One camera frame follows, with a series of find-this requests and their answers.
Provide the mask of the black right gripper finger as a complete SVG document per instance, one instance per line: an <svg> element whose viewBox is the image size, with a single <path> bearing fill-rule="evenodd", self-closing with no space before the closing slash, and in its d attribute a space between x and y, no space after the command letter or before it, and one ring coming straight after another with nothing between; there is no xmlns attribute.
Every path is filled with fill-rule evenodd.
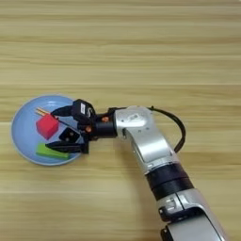
<svg viewBox="0 0 241 241"><path fill-rule="evenodd" d="M51 112L51 115L55 117L69 117L71 114L72 114L71 105L62 106Z"/></svg>
<svg viewBox="0 0 241 241"><path fill-rule="evenodd" d="M84 144L71 143L67 141L54 141L47 143L46 147L61 153L84 153L86 151Z"/></svg>

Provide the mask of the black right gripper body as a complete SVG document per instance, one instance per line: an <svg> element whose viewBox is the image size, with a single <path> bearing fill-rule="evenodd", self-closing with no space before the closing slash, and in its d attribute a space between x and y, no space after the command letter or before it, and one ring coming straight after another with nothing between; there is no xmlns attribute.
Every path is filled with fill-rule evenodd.
<svg viewBox="0 0 241 241"><path fill-rule="evenodd" d="M109 108L102 114L91 114L88 119L80 120L77 128L81 132L83 142L80 144L81 153L89 153L89 143L99 138L113 138L117 136L114 122L116 108Z"/></svg>

